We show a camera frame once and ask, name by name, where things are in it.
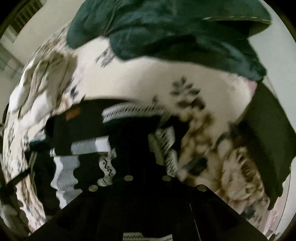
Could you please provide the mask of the black grey striped sweater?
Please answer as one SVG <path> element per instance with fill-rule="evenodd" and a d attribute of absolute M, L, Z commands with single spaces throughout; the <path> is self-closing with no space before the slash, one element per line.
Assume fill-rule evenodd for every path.
<path fill-rule="evenodd" d="M 175 176 L 189 129 L 164 106 L 119 99 L 85 100 L 49 118 L 25 152 L 31 181 L 47 215 L 92 186 L 126 176 Z"/>

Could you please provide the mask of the floral bed sheet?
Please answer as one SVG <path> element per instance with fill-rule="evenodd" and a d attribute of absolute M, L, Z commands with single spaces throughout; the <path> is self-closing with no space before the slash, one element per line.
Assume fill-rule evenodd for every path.
<path fill-rule="evenodd" d="M 4 128 L 4 152 L 1 160 L 5 180 L 23 171 L 25 149 L 29 141 L 44 127 L 46 120 L 62 113 L 83 99 L 126 97 L 143 103 L 166 107 L 182 120 L 189 120 L 193 137 L 184 137 L 185 150 L 181 162 L 187 163 L 194 152 L 204 153 L 208 167 L 198 175 L 183 172 L 194 184 L 206 184 L 255 227 L 263 224 L 269 198 L 254 161 L 247 156 L 244 144 L 223 141 L 210 147 L 229 123 L 241 118 L 254 94 L 249 81 L 236 74 L 214 70 L 197 64 L 172 63 L 141 57 L 121 61 L 115 57 L 109 41 L 102 37 L 72 50 L 66 46 L 69 25 L 51 35 L 30 52 L 25 67 L 38 55 L 53 50 L 72 54 L 76 67 L 57 106 L 39 123 L 24 128 L 18 113 L 10 113 Z"/>

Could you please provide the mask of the white folded bottom garment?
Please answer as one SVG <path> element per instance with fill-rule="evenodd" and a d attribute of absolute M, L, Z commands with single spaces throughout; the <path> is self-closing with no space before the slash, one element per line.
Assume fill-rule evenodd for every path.
<path fill-rule="evenodd" d="M 27 68 L 23 72 L 9 100 L 9 112 L 18 113 L 22 127 L 36 125 L 55 109 L 60 80 L 48 71 Z"/>

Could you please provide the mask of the black folded cloth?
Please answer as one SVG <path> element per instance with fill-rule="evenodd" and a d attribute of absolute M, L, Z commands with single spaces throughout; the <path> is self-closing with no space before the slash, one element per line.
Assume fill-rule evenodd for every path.
<path fill-rule="evenodd" d="M 295 158 L 295 130 L 273 93 L 260 82 L 238 131 L 246 142 L 270 199 L 272 210 L 283 194 L 283 182 Z"/>

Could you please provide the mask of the beige folded middle garment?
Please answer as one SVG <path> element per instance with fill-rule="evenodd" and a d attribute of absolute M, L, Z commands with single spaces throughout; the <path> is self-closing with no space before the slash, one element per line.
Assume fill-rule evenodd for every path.
<path fill-rule="evenodd" d="M 57 106 L 71 79 L 77 58 L 53 50 L 38 54 L 23 72 L 20 82 L 20 118 L 39 121 Z"/>

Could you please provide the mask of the barred window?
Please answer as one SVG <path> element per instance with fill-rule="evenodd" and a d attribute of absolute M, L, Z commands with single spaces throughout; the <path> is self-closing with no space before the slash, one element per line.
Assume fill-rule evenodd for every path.
<path fill-rule="evenodd" d="M 12 43 L 15 42 L 25 25 L 43 8 L 46 2 L 39 0 L 22 1 L 21 5 L 17 6 L 16 10 L 13 10 L 12 16 L 9 17 L 8 26 L 3 35 Z"/>

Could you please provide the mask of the white bed headboard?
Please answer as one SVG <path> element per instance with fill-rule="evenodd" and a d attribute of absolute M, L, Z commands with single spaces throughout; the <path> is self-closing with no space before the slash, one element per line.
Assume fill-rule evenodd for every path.
<path fill-rule="evenodd" d="M 267 68 L 266 84 L 276 97 L 295 128 L 295 41 L 281 19 L 273 20 L 270 27 L 250 38 L 260 60 Z M 283 237 L 295 216 L 295 160 L 284 187 L 285 207 L 276 225 L 276 239 Z"/>

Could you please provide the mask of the dark green plush blanket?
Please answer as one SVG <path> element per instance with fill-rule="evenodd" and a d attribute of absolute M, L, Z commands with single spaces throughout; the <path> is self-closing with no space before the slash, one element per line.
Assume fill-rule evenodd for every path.
<path fill-rule="evenodd" d="M 191 62 L 260 81 L 266 69 L 248 39 L 270 24 L 260 1 L 85 1 L 67 45 L 106 37 L 122 60 Z"/>

